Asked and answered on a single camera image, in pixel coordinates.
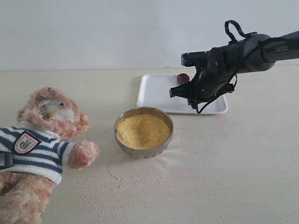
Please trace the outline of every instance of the stainless steel bowl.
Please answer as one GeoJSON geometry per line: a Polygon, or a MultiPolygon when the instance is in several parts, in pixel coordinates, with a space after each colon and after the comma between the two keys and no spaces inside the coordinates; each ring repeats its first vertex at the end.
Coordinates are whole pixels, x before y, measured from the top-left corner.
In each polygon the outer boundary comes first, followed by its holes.
{"type": "Polygon", "coordinates": [[[121,149],[125,153],[127,153],[137,159],[148,159],[148,158],[152,158],[152,157],[155,157],[155,156],[161,154],[168,147],[168,145],[173,137],[173,122],[172,122],[171,118],[165,112],[163,112],[157,108],[137,107],[137,108],[133,108],[133,109],[130,109],[130,110],[124,112],[121,116],[118,117],[118,119],[116,120],[116,122],[114,124],[114,136],[115,136],[115,140],[116,140],[117,144],[121,147],[121,149]],[[152,116],[156,116],[166,123],[166,125],[169,127],[169,129],[171,131],[171,134],[166,142],[164,142],[163,144],[161,144],[157,147],[149,148],[149,149],[134,149],[134,148],[125,146],[124,144],[122,144],[120,142],[120,140],[117,138],[117,126],[126,118],[129,118],[129,117],[132,117],[135,115],[142,115],[142,114],[149,114],[152,116]]]}

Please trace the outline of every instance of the teddy bear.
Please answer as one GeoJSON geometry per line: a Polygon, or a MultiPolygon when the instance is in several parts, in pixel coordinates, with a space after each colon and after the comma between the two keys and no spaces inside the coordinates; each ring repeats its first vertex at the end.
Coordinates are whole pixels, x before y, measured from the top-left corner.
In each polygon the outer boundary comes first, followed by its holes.
{"type": "Polygon", "coordinates": [[[15,126],[0,128],[0,224],[41,224],[63,167],[80,170],[100,153],[94,142],[70,142],[90,120],[60,90],[33,92],[15,126]]]}

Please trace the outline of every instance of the black object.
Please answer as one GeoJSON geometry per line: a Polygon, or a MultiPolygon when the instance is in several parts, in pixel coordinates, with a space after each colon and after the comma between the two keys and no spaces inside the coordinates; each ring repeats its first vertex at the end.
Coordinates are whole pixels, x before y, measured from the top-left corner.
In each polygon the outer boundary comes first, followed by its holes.
{"type": "Polygon", "coordinates": [[[299,58],[299,31],[281,37],[257,32],[243,33],[240,25],[229,20],[225,32],[231,41],[228,45],[212,48],[210,51],[191,52],[181,55],[181,65],[196,68],[194,78],[177,87],[170,88],[170,97],[186,98],[188,105],[201,113],[219,96],[235,91],[237,74],[266,71],[276,61],[299,58]],[[236,40],[229,31],[233,24],[243,40],[236,40]],[[234,84],[230,81],[236,77],[234,84]],[[207,102],[199,111],[198,104],[207,102]]]}
{"type": "Polygon", "coordinates": [[[13,166],[13,154],[0,151],[0,170],[13,166]]]}

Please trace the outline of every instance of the yellow grain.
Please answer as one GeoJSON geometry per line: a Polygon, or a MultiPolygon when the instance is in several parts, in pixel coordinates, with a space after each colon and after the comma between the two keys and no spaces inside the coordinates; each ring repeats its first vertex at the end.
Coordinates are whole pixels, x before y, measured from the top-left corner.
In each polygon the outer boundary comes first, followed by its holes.
{"type": "Polygon", "coordinates": [[[149,114],[126,118],[117,126],[117,138],[134,149],[157,147],[166,142],[170,134],[169,127],[161,119],[149,114]]]}

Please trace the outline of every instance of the plastic tray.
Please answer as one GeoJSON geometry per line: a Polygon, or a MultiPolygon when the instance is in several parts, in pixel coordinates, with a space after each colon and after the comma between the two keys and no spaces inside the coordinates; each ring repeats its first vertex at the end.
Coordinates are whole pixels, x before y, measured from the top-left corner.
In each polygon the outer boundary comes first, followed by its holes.
{"type": "MultiPolygon", "coordinates": [[[[137,107],[149,106],[158,108],[166,113],[197,114],[196,110],[188,105],[187,99],[180,97],[170,98],[169,89],[178,86],[175,74],[147,74],[141,78],[137,107]]],[[[199,110],[205,103],[199,104],[199,110]]],[[[224,95],[208,105],[201,114],[224,114],[228,105],[224,95]]]]}

